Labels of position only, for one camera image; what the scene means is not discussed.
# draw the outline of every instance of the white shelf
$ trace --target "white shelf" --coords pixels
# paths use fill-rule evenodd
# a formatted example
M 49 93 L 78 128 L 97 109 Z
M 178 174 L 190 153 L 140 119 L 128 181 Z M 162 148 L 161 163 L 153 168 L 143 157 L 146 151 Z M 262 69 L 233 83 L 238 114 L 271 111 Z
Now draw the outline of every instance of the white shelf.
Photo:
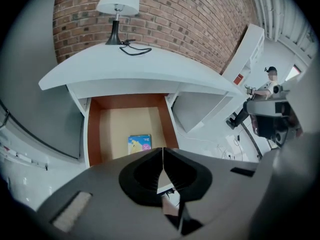
M 134 47 L 148 48 L 133 44 Z M 129 56 L 119 45 L 97 44 L 68 58 L 39 82 L 42 90 L 74 83 L 108 79 L 163 80 L 200 85 L 238 93 L 213 69 L 174 52 L 152 47 L 152 51 Z
M 246 67 L 246 70 L 249 70 L 250 74 L 250 71 L 254 68 L 263 53 L 264 40 L 265 30 L 259 26 L 250 24 L 223 76 L 230 82 L 233 82 L 238 74 L 241 74 L 244 67 Z

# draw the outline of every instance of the black pants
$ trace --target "black pants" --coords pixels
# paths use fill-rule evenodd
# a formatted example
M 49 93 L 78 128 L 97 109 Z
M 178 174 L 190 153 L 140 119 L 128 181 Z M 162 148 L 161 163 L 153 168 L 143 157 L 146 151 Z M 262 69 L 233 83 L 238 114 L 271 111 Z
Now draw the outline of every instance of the black pants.
M 249 114 L 244 111 L 244 109 L 241 109 L 240 113 L 235 117 L 233 120 L 235 127 L 238 127 L 243 123 L 244 120 L 248 118 Z

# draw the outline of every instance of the brick wall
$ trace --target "brick wall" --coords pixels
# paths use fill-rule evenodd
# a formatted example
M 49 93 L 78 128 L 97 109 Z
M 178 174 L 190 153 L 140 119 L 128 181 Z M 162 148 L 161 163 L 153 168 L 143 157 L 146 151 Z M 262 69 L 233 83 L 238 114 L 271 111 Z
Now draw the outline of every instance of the brick wall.
M 112 15 L 99 0 L 55 0 L 53 36 L 57 60 L 108 40 Z M 249 23 L 252 0 L 140 0 L 140 12 L 120 17 L 120 39 L 166 49 L 221 73 Z

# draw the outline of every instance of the black lamp base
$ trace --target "black lamp base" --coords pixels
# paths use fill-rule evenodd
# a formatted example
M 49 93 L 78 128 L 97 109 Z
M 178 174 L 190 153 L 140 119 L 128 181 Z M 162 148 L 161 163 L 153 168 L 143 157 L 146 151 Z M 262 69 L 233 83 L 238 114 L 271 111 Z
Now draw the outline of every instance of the black lamp base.
M 112 32 L 109 40 L 105 43 L 108 46 L 119 46 L 121 45 L 120 38 L 118 36 L 119 31 L 119 21 L 114 20 L 112 23 Z

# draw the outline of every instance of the window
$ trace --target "window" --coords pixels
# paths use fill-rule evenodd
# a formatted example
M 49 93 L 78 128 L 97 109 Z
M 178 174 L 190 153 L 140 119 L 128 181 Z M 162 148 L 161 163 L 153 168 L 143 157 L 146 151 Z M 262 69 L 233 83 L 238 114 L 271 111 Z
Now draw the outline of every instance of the window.
M 301 73 L 301 71 L 299 70 L 299 68 L 297 68 L 295 65 L 293 66 L 293 68 L 291 69 L 289 75 L 287 76 L 287 78 L 285 79 L 286 81 L 288 81 L 289 79 L 299 75 Z

